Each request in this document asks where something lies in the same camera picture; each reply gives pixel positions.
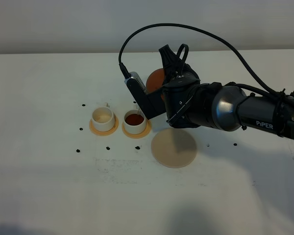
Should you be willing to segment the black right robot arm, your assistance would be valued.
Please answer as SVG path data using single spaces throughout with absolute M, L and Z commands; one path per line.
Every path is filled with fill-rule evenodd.
M 188 46 L 159 50 L 165 79 L 161 88 L 167 122 L 173 128 L 205 126 L 223 131 L 252 127 L 294 140 L 294 97 L 278 97 L 234 82 L 201 83 L 186 64 Z

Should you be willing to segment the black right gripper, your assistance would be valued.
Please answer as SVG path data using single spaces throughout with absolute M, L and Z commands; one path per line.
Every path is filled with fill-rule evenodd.
M 177 53 L 169 45 L 159 49 L 165 76 L 162 93 L 167 123 L 173 128 L 215 128 L 212 103 L 216 86 L 201 84 L 196 72 L 189 65 L 184 65 L 180 58 L 183 49 L 184 45 L 179 47 Z

